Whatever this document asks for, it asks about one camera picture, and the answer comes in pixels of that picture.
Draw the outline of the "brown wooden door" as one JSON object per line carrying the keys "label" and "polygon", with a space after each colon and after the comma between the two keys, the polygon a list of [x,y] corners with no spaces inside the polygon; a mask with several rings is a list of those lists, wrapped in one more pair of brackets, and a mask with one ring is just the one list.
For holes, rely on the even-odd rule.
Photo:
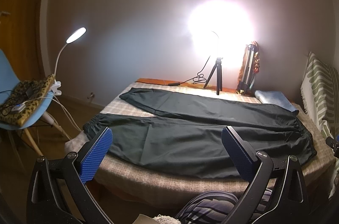
{"label": "brown wooden door", "polygon": [[1,50],[20,80],[44,77],[41,0],[1,0]]}

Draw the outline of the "dark green pants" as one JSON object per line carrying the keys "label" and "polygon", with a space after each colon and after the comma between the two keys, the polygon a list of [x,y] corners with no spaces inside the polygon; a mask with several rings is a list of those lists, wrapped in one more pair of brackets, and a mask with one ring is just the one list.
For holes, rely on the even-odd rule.
{"label": "dark green pants", "polygon": [[317,153],[298,117],[277,105],[147,88],[132,88],[120,99],[147,115],[100,113],[83,125],[84,133],[92,139],[110,128],[109,154],[147,170],[199,179],[238,177],[221,140],[227,126],[272,158],[295,155],[306,164]]}

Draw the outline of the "black tripod stand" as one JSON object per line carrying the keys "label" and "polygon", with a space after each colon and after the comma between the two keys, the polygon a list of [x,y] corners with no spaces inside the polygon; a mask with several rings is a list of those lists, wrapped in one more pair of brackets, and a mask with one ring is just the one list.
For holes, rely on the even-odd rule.
{"label": "black tripod stand", "polygon": [[217,58],[215,61],[215,64],[206,80],[204,83],[203,88],[207,88],[208,83],[210,82],[213,74],[216,73],[216,94],[219,95],[220,92],[222,91],[222,58]]}

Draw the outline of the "folded blue cloth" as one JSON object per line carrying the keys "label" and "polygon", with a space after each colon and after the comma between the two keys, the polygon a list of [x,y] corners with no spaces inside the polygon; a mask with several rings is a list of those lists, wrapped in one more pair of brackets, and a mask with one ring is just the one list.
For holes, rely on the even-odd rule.
{"label": "folded blue cloth", "polygon": [[254,92],[254,96],[263,104],[277,105],[294,113],[295,115],[299,113],[299,110],[290,103],[281,91],[256,90]]}

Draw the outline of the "blue plastic chair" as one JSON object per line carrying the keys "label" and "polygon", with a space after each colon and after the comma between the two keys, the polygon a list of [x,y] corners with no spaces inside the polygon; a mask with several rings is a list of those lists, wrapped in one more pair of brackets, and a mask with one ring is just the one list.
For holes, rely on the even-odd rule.
{"label": "blue plastic chair", "polygon": [[71,138],[47,112],[57,88],[54,74],[42,80],[20,81],[4,52],[1,52],[1,128],[23,131],[38,155],[43,153],[29,132],[38,120],[55,127],[67,139]]}

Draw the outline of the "green striped white blanket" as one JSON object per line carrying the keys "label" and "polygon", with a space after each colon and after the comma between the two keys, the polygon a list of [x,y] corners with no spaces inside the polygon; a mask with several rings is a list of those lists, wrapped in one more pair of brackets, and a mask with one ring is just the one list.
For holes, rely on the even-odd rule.
{"label": "green striped white blanket", "polygon": [[304,109],[323,137],[338,138],[338,72],[308,54],[300,92]]}

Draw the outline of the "striped purple trouser leg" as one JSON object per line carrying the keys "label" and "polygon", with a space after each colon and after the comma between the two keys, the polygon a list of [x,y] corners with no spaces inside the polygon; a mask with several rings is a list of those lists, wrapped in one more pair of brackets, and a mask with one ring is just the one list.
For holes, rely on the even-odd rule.
{"label": "striped purple trouser leg", "polygon": [[224,191],[207,191],[190,200],[175,216],[181,223],[221,223],[238,198]]}

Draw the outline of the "leopard print cushion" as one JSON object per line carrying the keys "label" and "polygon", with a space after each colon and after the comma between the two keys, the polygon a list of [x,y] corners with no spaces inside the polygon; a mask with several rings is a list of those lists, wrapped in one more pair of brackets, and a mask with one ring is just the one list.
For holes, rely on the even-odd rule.
{"label": "leopard print cushion", "polygon": [[50,74],[39,81],[17,83],[1,104],[1,122],[22,127],[41,105],[54,81],[55,75]]}

